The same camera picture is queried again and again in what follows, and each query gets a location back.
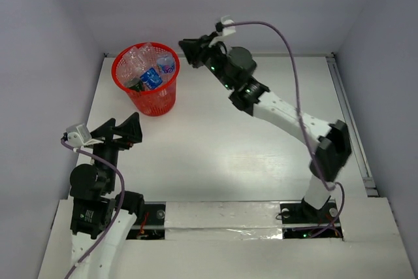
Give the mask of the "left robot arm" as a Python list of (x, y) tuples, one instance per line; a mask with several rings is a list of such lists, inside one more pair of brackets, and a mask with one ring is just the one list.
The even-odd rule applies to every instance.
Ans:
[(64, 132), (61, 144), (91, 159), (70, 173), (72, 253), (66, 278), (114, 277), (125, 239), (144, 217), (144, 197), (126, 190), (118, 154), (140, 142), (136, 112), (121, 124), (111, 118), (93, 131), (82, 123)]

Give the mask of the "large clear plastic bottle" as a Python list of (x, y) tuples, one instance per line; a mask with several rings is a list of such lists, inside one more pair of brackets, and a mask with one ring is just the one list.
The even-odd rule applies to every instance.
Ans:
[(141, 47), (131, 47), (122, 54), (121, 65), (117, 70), (119, 80), (125, 83), (134, 78), (139, 79), (153, 66), (155, 59), (156, 52), (150, 42), (146, 42)]

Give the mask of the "blue label large bottle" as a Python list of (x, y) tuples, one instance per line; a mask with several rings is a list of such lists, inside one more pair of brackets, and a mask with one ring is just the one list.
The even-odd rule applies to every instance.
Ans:
[(163, 79), (154, 67), (150, 67), (147, 71), (143, 72), (140, 79), (149, 90), (154, 90), (163, 83)]

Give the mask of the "blue cap small bottle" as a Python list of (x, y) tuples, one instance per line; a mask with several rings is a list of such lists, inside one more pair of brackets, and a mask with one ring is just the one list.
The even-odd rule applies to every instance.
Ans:
[(174, 57), (168, 52), (158, 55), (157, 65), (165, 76), (174, 74), (176, 69)]

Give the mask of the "green label clear bottle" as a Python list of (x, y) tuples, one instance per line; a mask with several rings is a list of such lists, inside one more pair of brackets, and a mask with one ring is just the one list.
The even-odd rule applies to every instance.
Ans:
[(123, 86), (127, 89), (130, 89), (136, 92), (142, 92), (145, 90), (144, 83), (141, 81), (139, 77), (134, 77), (124, 82)]

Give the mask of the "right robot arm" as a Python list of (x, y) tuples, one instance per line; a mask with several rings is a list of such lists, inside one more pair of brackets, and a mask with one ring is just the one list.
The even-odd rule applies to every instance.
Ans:
[(279, 98), (253, 77), (257, 64), (251, 52), (239, 46), (226, 47), (215, 33), (182, 39), (178, 44), (192, 67), (208, 68), (231, 91), (229, 99), (238, 110), (279, 127), (306, 145), (312, 153), (312, 177), (300, 213), (309, 222), (318, 220), (325, 212), (331, 187), (352, 153), (347, 124), (317, 119)]

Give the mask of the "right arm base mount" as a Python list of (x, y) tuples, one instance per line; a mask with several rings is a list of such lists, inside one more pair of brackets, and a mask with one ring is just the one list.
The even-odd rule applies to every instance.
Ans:
[(319, 212), (310, 212), (301, 202), (284, 202), (280, 203), (276, 219), (281, 222), (284, 239), (343, 239), (337, 213), (335, 201), (329, 201)]

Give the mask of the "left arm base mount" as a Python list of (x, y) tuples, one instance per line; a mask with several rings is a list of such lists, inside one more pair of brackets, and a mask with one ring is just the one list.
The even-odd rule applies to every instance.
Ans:
[(145, 203), (144, 215), (138, 218), (127, 240), (164, 240), (166, 203)]

